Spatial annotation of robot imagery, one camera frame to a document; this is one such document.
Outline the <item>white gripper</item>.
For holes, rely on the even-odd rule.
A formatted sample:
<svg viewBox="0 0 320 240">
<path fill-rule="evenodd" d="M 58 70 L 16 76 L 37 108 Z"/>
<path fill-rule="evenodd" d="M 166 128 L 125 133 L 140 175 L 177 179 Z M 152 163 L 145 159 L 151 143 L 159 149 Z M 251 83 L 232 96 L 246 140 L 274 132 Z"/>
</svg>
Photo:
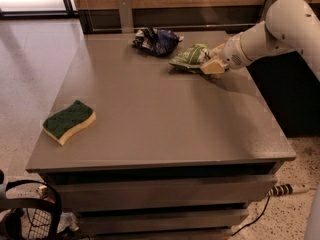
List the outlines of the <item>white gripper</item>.
<svg viewBox="0 0 320 240">
<path fill-rule="evenodd" d="M 221 52 L 222 59 L 210 59 L 204 62 L 200 69 L 206 75 L 222 74 L 227 68 L 240 69 L 252 63 L 244 53 L 241 44 L 241 35 L 230 37 L 225 43 L 220 44 L 211 50 L 214 54 Z"/>
</svg>

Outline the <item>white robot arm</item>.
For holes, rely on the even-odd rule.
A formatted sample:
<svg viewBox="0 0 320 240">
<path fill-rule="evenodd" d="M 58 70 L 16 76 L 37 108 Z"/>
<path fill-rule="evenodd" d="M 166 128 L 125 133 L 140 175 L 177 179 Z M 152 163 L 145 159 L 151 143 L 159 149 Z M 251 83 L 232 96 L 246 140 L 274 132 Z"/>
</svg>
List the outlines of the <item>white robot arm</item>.
<svg viewBox="0 0 320 240">
<path fill-rule="evenodd" d="M 200 69 L 222 74 L 291 51 L 298 52 L 320 80 L 320 20 L 304 0 L 277 0 L 263 21 L 212 49 Z"/>
</svg>

